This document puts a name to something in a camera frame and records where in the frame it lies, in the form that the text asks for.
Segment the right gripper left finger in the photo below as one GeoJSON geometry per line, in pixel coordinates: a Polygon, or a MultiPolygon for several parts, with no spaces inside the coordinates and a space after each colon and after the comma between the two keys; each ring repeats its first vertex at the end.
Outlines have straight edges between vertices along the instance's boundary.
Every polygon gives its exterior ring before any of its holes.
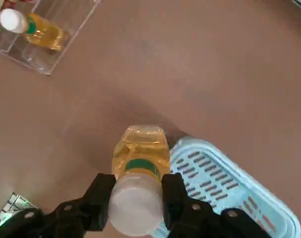
{"type": "Polygon", "coordinates": [[[0,225],[0,238],[82,238],[101,232],[116,183],[112,174],[97,174],[81,198],[59,204],[49,214],[25,208],[0,225]]]}

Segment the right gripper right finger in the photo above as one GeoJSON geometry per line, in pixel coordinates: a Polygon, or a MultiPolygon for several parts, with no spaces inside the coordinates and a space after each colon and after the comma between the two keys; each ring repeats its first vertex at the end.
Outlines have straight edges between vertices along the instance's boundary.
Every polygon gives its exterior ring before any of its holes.
{"type": "Polygon", "coordinates": [[[162,177],[163,217],[170,238],[269,238],[245,211],[212,206],[188,196],[180,173],[162,177]]]}

